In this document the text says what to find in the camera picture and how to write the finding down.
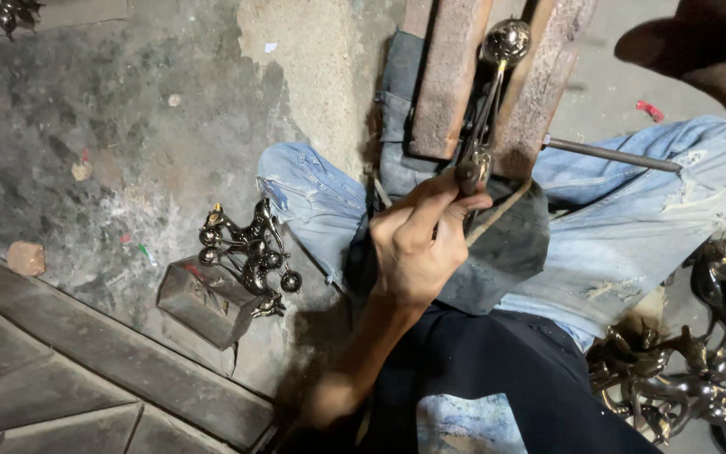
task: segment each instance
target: pile of metal figurines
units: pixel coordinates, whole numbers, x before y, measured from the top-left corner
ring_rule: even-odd
[[[7,38],[13,40],[18,20],[23,26],[33,28],[35,26],[33,15],[40,16],[39,10],[43,5],[35,0],[0,0],[0,27],[5,31]]]
[[[680,336],[661,340],[644,322],[620,323],[587,352],[593,392],[620,417],[632,417],[636,429],[648,426],[655,444],[668,444],[691,418],[726,421],[726,238],[703,243],[685,266],[691,264],[691,290],[711,312],[706,333],[693,336],[685,325]],[[717,324],[721,341],[710,348]],[[686,371],[663,374],[675,351]]]
[[[223,229],[228,232],[230,240],[225,239]],[[274,238],[279,251],[271,247],[269,237]],[[217,203],[207,216],[199,238],[206,246],[197,256],[202,265],[220,267],[250,294],[261,297],[261,303],[252,312],[254,317],[283,315],[285,306],[281,303],[281,293],[268,285],[268,273],[278,272],[281,275],[279,285],[288,293],[301,288],[302,275],[291,270],[287,263],[289,254],[285,252],[276,216],[271,215],[270,199],[266,197],[257,203],[253,220],[247,227],[239,227],[232,222]],[[245,261],[238,255],[244,255]]]

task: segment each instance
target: hand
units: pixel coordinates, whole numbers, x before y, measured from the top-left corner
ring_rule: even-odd
[[[469,255],[466,214],[492,206],[482,185],[475,195],[458,201],[457,196],[458,183],[449,170],[422,182],[369,222],[378,260],[372,297],[416,309],[419,315],[436,299]]]
[[[621,37],[616,56],[687,82],[726,108],[726,0],[682,0],[673,18]]]

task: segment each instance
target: light blue jeans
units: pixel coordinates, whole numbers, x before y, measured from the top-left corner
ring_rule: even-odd
[[[726,119],[703,116],[597,145],[669,159],[685,170],[540,152],[533,178],[550,201],[583,208],[551,221],[544,270],[495,301],[499,309],[553,320],[582,350],[726,227]],[[364,186],[300,143],[268,148],[257,174],[275,214],[328,282],[341,283],[348,244],[366,214]]]

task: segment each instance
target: printed graphic on shirt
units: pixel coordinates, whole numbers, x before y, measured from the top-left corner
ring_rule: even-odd
[[[416,432],[419,454],[527,453],[503,393],[473,401],[448,394],[425,397],[416,404]]]

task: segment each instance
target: dark t-shirt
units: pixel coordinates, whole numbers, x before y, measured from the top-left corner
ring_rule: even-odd
[[[658,452],[592,395],[571,337],[528,314],[434,304],[391,352],[370,406],[363,452]],[[355,449],[295,438],[293,451]]]

